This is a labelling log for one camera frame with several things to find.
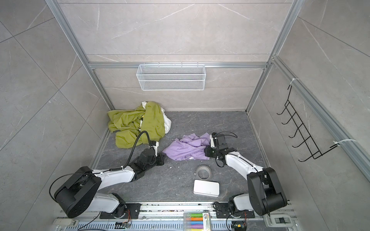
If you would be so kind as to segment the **purple cloth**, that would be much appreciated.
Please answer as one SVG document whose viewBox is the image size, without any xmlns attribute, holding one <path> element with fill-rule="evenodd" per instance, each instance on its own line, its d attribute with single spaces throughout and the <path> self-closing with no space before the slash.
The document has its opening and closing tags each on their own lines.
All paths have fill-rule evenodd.
<svg viewBox="0 0 370 231">
<path fill-rule="evenodd" d="M 184 135 L 182 139 L 175 139 L 162 152 L 174 161 L 209 160 L 204 153 L 210 145 L 210 134 L 205 133 L 198 137 L 196 134 Z"/>
</svg>

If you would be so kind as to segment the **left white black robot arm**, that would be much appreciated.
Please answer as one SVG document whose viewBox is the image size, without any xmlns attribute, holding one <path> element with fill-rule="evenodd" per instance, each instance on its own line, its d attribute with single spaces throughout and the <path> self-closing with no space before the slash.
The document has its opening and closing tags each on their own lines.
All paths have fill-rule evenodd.
<svg viewBox="0 0 370 231">
<path fill-rule="evenodd" d="M 99 211 L 102 217 L 123 218 L 128 214 L 126 202 L 117 193 L 104 194 L 100 190 L 120 183 L 134 182 L 155 166 L 164 164 L 164 155 L 158 153 L 159 143 L 146 135 L 148 148 L 135 160 L 130 152 L 126 163 L 117 168 L 93 170 L 88 166 L 80 167 L 67 176 L 68 180 L 50 197 L 60 205 L 68 218 L 75 218 L 84 212 Z"/>
</svg>

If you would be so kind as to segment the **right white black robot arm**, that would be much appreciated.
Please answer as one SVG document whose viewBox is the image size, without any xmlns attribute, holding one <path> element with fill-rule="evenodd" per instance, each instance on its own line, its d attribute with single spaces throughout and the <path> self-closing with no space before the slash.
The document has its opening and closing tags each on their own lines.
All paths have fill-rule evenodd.
<svg viewBox="0 0 370 231">
<path fill-rule="evenodd" d="M 214 158 L 218 167 L 231 167 L 246 181 L 248 192 L 234 195 L 229 198 L 228 209 L 230 214 L 248 210 L 257 215 L 269 215 L 288 204 L 288 199 L 280 184 L 276 171 L 271 167 L 261 167 L 246 159 L 235 148 L 226 143 L 226 136 L 237 137 L 236 134 L 223 132 L 210 135 L 210 145 L 206 146 L 206 157 Z"/>
</svg>

